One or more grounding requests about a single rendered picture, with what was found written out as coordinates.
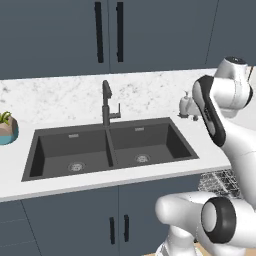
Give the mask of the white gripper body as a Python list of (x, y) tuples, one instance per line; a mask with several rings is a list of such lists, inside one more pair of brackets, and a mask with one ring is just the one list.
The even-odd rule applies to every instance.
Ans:
[(186, 91), (185, 96), (180, 99), (179, 116), (181, 118), (188, 118), (189, 116), (198, 118), (200, 116), (200, 111), (193, 98), (189, 96), (188, 91)]

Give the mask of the grey base cupboard door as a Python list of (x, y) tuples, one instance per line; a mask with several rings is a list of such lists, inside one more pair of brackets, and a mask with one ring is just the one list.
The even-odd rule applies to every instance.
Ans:
[[(158, 198), (198, 189), (200, 175), (180, 176), (134, 183), (119, 187), (120, 256), (143, 256), (154, 253), (166, 239), (169, 226), (155, 213)], [(124, 242), (124, 215), (129, 215), (129, 241)]]
[[(119, 256), (117, 189), (102, 188), (22, 201), (41, 256)], [(115, 244), (109, 218), (115, 220)]]

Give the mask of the dark sink tap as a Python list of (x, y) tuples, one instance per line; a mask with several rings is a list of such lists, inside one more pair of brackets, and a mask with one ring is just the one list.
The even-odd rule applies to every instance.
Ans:
[(112, 97), (112, 91), (107, 80), (104, 80), (102, 83), (102, 91), (103, 91), (103, 106), (102, 106), (103, 125), (109, 126), (111, 119), (116, 119), (121, 117), (121, 104), (118, 104), (117, 113), (111, 113), (110, 107), (108, 105), (108, 100)]

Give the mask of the dark double sink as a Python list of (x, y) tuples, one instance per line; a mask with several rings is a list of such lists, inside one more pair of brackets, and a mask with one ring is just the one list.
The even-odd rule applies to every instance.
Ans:
[(23, 181), (196, 159), (169, 117), (37, 129)]

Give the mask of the plant in teal pot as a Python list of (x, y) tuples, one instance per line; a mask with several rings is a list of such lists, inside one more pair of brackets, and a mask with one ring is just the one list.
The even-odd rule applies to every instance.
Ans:
[(18, 138), (19, 127), (12, 113), (5, 111), (0, 113), (0, 145), (7, 145)]

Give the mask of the grey drawer front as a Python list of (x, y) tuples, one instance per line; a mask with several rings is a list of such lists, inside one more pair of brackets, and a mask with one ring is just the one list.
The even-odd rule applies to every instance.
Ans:
[(0, 256), (41, 256), (34, 241), (0, 247)]
[(20, 200), (0, 203), (0, 223), (26, 219), (27, 217)]
[(34, 237), (25, 219), (0, 223), (0, 246), (33, 241)]

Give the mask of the grey wall cupboard door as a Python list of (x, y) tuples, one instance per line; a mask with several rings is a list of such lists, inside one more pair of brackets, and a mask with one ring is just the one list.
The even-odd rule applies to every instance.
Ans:
[[(103, 56), (97, 58), (95, 2)], [(109, 72), (108, 0), (0, 0), (0, 79)]]
[[(123, 62), (117, 60), (117, 2), (123, 2)], [(218, 0), (108, 0), (113, 73), (206, 66)]]
[(218, 0), (206, 64), (215, 68), (227, 56), (256, 66), (256, 0)]

